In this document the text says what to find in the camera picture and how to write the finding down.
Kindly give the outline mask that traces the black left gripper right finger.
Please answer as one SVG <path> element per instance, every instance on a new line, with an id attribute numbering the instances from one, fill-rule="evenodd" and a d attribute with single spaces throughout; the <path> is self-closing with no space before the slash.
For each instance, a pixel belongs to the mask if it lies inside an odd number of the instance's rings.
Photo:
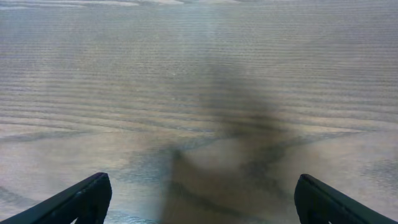
<path id="1" fill-rule="evenodd" d="M 397 224 L 309 174 L 302 174 L 294 192 L 301 224 Z"/>

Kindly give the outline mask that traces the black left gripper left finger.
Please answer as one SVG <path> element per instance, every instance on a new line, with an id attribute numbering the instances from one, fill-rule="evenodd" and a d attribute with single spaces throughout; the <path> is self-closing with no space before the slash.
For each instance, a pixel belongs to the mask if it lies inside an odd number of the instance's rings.
<path id="1" fill-rule="evenodd" d="M 1 224 L 103 224 L 112 197 L 107 173 L 96 173 Z"/>

